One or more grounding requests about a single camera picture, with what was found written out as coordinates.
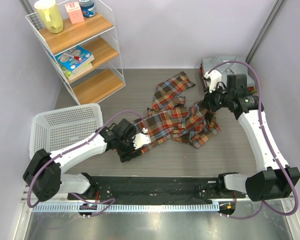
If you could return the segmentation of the brown red plaid shirt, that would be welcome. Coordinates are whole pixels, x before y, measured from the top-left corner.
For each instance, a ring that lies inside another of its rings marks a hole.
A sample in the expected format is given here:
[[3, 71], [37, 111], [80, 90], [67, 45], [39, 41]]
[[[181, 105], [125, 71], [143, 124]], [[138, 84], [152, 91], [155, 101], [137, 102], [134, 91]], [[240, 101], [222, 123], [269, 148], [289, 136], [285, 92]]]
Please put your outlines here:
[[216, 114], [202, 107], [201, 101], [185, 106], [181, 94], [195, 86], [183, 71], [157, 85], [144, 118], [151, 144], [141, 148], [142, 154], [168, 140], [198, 149], [220, 131]]

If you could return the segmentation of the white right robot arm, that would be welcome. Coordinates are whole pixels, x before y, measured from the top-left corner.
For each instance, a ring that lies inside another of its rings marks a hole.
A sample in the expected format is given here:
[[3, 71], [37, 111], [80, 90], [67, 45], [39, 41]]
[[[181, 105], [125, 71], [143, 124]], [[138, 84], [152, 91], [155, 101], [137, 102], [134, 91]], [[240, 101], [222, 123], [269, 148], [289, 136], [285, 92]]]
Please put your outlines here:
[[222, 74], [213, 70], [203, 78], [207, 85], [204, 106], [213, 112], [226, 108], [234, 114], [248, 138], [257, 168], [252, 176], [220, 174], [216, 193], [226, 198], [233, 191], [242, 192], [254, 202], [287, 198], [292, 193], [291, 187], [300, 179], [300, 171], [290, 167], [280, 154], [259, 97], [247, 86], [247, 76], [229, 74], [226, 82], [222, 82]]

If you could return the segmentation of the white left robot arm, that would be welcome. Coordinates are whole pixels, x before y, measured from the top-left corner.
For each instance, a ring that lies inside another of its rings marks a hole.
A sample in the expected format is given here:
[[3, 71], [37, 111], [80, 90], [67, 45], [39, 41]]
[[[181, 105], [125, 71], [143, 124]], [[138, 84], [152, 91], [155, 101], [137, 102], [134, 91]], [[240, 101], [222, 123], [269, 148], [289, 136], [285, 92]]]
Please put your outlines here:
[[59, 150], [38, 150], [23, 174], [29, 187], [27, 202], [31, 207], [31, 196], [45, 202], [57, 194], [77, 194], [81, 198], [93, 199], [98, 185], [86, 172], [73, 175], [67, 171], [86, 159], [115, 150], [121, 162], [130, 161], [141, 155], [142, 147], [149, 145], [148, 129], [137, 130], [127, 119], [110, 127], [102, 126], [87, 138]]

